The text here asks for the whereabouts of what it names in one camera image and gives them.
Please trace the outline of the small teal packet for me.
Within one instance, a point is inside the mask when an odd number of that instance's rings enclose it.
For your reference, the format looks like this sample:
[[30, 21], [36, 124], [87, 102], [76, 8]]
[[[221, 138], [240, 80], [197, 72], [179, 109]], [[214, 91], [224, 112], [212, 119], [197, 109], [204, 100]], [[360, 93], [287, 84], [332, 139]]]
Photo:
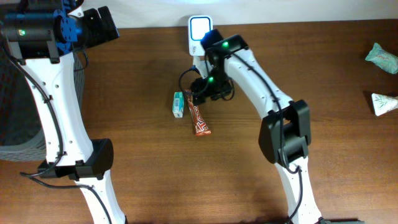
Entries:
[[172, 113], [176, 118], [182, 118], [184, 111], [184, 95], [181, 91], [174, 93]]

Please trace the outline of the brown chocolate bar wrapper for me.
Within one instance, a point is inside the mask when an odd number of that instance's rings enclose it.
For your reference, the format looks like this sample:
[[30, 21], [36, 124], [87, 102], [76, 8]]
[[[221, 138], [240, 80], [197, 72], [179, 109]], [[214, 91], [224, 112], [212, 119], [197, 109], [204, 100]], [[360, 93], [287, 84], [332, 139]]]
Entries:
[[190, 90], [185, 90], [185, 91], [186, 91], [185, 98], [191, 113], [195, 135], [196, 136], [210, 135], [211, 130], [209, 129], [208, 125], [203, 119], [198, 106], [195, 106], [193, 104], [193, 96], [191, 95], [191, 91]]

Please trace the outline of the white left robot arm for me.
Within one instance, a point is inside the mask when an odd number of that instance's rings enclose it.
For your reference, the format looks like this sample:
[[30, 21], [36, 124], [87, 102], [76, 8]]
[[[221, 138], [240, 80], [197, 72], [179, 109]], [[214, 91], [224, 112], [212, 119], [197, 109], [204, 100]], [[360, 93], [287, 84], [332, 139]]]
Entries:
[[4, 15], [3, 49], [29, 84], [44, 131], [46, 157], [26, 177], [39, 185], [68, 177], [81, 190], [95, 223], [126, 223], [111, 181], [110, 139], [90, 139], [75, 90], [77, 51], [119, 37], [106, 6], [81, 1], [19, 1]]

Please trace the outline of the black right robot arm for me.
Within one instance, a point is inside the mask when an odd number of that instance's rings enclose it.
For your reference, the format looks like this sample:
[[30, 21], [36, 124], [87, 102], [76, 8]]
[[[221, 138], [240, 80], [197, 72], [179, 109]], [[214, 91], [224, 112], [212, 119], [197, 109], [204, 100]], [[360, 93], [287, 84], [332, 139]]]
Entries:
[[193, 104], [207, 98], [228, 100], [234, 84], [246, 94], [261, 119], [259, 147], [275, 165], [288, 205], [288, 223], [320, 223], [308, 174], [308, 147], [312, 141], [310, 111], [303, 100], [294, 101], [269, 78], [240, 35], [223, 38], [213, 29], [200, 44], [204, 59], [194, 61], [201, 75], [190, 86]]

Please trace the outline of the white bamboo conditioner tube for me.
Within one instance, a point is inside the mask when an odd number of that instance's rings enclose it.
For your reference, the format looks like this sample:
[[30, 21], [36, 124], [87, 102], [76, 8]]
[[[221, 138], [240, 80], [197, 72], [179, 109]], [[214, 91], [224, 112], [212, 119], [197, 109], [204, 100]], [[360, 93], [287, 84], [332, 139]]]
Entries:
[[389, 111], [397, 109], [397, 97], [373, 93], [371, 95], [371, 99], [376, 116], [380, 116]]

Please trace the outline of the teal wipes packet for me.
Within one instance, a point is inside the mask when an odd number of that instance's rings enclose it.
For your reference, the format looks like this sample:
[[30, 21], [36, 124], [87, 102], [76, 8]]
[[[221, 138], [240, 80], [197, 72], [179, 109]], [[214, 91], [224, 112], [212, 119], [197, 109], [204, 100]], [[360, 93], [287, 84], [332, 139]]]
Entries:
[[365, 60], [372, 62], [387, 73], [397, 74], [397, 56], [385, 51], [378, 43], [374, 43]]

